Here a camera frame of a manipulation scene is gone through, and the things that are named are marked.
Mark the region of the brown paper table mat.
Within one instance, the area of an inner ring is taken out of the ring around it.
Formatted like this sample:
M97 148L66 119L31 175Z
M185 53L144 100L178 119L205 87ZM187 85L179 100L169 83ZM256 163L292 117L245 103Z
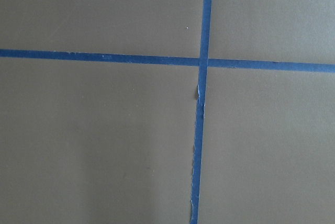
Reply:
M1 0L1 223L334 223L334 0Z

